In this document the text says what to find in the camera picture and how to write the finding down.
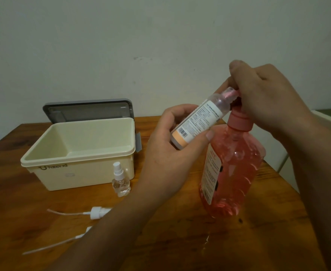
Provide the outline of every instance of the large pink pump bottle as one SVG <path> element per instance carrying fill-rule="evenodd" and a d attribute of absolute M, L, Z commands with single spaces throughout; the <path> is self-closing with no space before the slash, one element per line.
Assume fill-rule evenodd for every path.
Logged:
<path fill-rule="evenodd" d="M 235 107 L 227 125 L 212 129 L 215 136 L 208 146 L 199 194 L 214 218 L 237 215 L 257 174 L 265 148 L 249 131 L 253 122 Z"/>

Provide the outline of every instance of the orange stripe on label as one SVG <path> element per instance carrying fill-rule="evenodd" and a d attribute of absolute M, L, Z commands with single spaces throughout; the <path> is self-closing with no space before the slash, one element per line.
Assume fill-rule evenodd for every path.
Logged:
<path fill-rule="evenodd" d="M 179 134 L 178 130 L 172 133 L 173 138 L 182 146 L 185 147 L 188 143 L 183 139 L 182 135 Z"/>

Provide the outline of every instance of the small spray bottle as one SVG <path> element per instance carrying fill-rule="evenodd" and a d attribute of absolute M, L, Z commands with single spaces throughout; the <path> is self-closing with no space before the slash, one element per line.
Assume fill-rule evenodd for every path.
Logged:
<path fill-rule="evenodd" d="M 238 91 L 231 87 L 221 94 L 211 95 L 172 131 L 172 143 L 178 149 L 186 147 L 195 136 L 222 119 L 231 110 L 231 103 L 238 96 Z"/>
<path fill-rule="evenodd" d="M 130 192 L 130 181 L 125 177 L 124 170 L 121 167 L 120 162 L 113 163 L 114 179 L 112 181 L 115 193 L 118 197 L 127 196 Z"/>

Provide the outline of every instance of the table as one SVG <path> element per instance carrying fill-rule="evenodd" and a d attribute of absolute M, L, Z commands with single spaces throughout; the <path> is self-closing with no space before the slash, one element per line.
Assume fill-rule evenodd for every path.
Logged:
<path fill-rule="evenodd" d="M 159 117 L 135 118 L 143 150 L 135 154 L 136 185 L 151 132 Z M 50 123 L 22 124 L 0 141 L 0 270 L 42 270 L 71 243 L 29 255 L 85 232 L 88 215 L 60 212 L 112 207 L 122 198 L 111 184 L 47 191 L 20 158 Z M 191 168 L 184 187 L 158 209 L 138 237 L 122 270 L 325 270 L 299 194 L 266 162 L 259 169 L 240 214 L 211 218 L 198 185 L 205 152 Z"/>

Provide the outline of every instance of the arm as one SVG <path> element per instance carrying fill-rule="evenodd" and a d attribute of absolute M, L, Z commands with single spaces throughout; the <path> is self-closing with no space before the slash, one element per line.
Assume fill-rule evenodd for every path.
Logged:
<path fill-rule="evenodd" d="M 217 90 L 239 89 L 242 109 L 279 140 L 290 155 L 300 196 L 326 265 L 331 270 L 331 132 L 321 126 L 290 82 L 272 65 L 230 64 Z"/>
<path fill-rule="evenodd" d="M 196 107 L 178 105 L 163 113 L 149 139 L 136 186 L 48 271 L 120 268 L 141 229 L 157 208 L 182 187 L 192 164 L 214 135 L 211 130 L 205 131 L 181 151 L 169 143 L 172 127 Z"/>

